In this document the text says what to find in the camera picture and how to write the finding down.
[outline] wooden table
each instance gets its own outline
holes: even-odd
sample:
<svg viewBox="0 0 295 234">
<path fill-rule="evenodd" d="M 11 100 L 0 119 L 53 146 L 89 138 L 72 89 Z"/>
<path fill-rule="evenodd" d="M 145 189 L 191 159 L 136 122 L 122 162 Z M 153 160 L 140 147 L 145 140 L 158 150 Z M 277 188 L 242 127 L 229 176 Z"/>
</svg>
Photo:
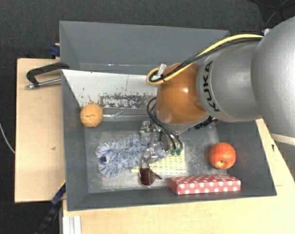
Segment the wooden table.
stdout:
<svg viewBox="0 0 295 234">
<path fill-rule="evenodd" d="M 16 203 L 49 201 L 65 180 L 60 83 L 25 89 L 28 70 L 58 61 L 18 60 Z M 39 77 L 53 78 L 59 72 Z M 62 215 L 80 215 L 83 234 L 294 234 L 295 182 L 279 150 L 272 149 L 265 124 L 261 119 L 257 124 L 277 196 L 78 212 L 68 212 L 64 199 Z"/>
</svg>

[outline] wooden board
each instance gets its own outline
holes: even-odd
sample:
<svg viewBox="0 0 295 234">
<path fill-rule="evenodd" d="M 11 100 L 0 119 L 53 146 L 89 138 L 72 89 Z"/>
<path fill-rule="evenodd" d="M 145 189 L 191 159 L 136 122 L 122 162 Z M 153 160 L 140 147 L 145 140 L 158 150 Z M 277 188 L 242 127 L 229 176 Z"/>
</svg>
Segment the wooden board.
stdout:
<svg viewBox="0 0 295 234">
<path fill-rule="evenodd" d="M 27 90 L 26 73 L 57 59 L 18 59 L 15 202 L 51 200 L 65 180 L 61 85 Z M 60 71 L 38 81 L 60 78 Z"/>
</svg>

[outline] brown object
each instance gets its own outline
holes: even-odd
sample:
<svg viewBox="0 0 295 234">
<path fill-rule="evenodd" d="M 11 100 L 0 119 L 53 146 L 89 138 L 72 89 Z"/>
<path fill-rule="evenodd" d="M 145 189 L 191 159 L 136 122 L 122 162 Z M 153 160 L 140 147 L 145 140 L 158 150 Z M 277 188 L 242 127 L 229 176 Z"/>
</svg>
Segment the brown object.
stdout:
<svg viewBox="0 0 295 234">
<path fill-rule="evenodd" d="M 164 75 L 178 65 L 179 63 L 170 66 Z M 197 97 L 196 78 L 199 67 L 192 64 L 158 87 L 156 113 L 163 122 L 186 124 L 197 121 L 207 114 Z"/>
<path fill-rule="evenodd" d="M 229 169 L 236 161 L 236 152 L 229 143 L 219 142 L 210 149 L 210 163 L 219 169 Z"/>
<path fill-rule="evenodd" d="M 96 127 L 103 119 L 103 110 L 97 104 L 88 104 L 80 112 L 81 123 L 86 127 Z"/>
</svg>

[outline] white object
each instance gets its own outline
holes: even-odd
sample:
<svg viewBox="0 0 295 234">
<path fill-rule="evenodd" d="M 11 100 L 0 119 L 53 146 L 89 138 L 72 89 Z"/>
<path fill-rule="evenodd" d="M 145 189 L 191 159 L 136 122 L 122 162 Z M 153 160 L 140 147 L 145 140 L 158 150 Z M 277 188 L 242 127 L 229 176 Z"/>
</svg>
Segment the white object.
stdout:
<svg viewBox="0 0 295 234">
<path fill-rule="evenodd" d="M 68 216 L 63 217 L 63 234 L 70 234 L 70 218 Z"/>
<path fill-rule="evenodd" d="M 122 110 L 122 108 L 127 108 L 127 102 L 114 99 L 116 94 L 124 97 L 144 97 L 145 95 L 155 97 L 157 94 L 157 87 L 148 85 L 146 76 L 142 75 L 108 74 L 77 70 L 62 70 L 62 72 L 80 107 L 84 107 L 90 102 L 99 103 L 105 97 L 111 98 L 111 103 L 118 104 L 116 107 Z"/>
<path fill-rule="evenodd" d="M 75 234 L 81 234 L 81 217 L 74 216 Z"/>
<path fill-rule="evenodd" d="M 63 234 L 81 234 L 81 217 L 63 217 Z"/>
</svg>

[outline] yellow cable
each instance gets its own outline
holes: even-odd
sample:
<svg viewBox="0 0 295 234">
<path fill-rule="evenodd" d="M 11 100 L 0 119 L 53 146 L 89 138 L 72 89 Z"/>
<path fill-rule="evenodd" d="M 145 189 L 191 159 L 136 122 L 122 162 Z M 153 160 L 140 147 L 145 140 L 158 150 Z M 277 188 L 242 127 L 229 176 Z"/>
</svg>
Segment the yellow cable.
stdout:
<svg viewBox="0 0 295 234">
<path fill-rule="evenodd" d="M 226 42 L 237 40 L 237 39 L 244 39 L 244 38 L 263 38 L 263 36 L 253 35 L 253 34 L 241 34 L 241 35 L 235 35 L 235 36 L 227 37 L 225 39 L 222 39 L 222 40 L 216 42 L 215 44 L 211 45 L 210 47 L 206 48 L 204 51 L 202 51 L 201 53 L 199 53 L 195 58 L 198 58 L 201 55 L 204 55 L 207 52 L 214 50 L 215 48 L 219 47 L 220 45 L 222 45 L 222 44 L 224 44 Z M 146 82 L 149 85 L 154 85 L 154 86 L 155 85 L 160 85 L 160 84 L 164 83 L 165 81 L 169 81 L 173 77 L 177 76 L 179 73 L 181 73 L 182 71 L 184 71 L 185 69 L 187 69 L 189 66 L 191 66 L 194 62 L 195 61 L 193 61 L 192 63 L 186 65 L 185 67 L 183 67 L 180 70 L 174 72 L 173 74 L 169 75 L 168 77 L 164 78 L 163 80 L 150 81 L 149 79 L 153 75 L 153 73 L 159 70 L 159 67 L 154 68 L 151 72 L 148 73 L 148 75 L 146 77 Z"/>
</svg>

